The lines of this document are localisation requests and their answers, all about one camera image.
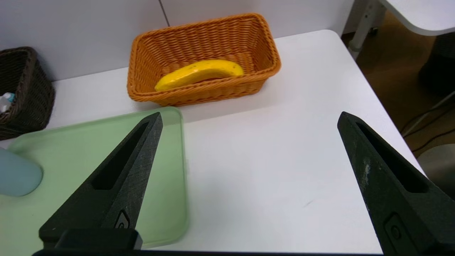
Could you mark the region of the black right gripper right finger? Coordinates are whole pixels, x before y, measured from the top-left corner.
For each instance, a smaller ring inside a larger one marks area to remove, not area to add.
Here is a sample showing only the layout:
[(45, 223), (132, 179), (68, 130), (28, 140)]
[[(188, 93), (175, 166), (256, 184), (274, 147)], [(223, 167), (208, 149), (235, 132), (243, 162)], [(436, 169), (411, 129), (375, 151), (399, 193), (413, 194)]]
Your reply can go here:
[(385, 256), (453, 256), (455, 203), (366, 122), (337, 128)]

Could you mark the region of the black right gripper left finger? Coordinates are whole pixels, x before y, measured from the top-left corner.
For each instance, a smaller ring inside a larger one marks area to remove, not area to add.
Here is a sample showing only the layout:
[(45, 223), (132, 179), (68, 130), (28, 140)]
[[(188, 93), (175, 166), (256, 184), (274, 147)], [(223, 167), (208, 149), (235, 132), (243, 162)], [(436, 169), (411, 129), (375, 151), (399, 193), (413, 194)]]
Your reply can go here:
[(44, 249), (137, 249), (135, 230), (163, 129), (143, 118), (39, 229)]

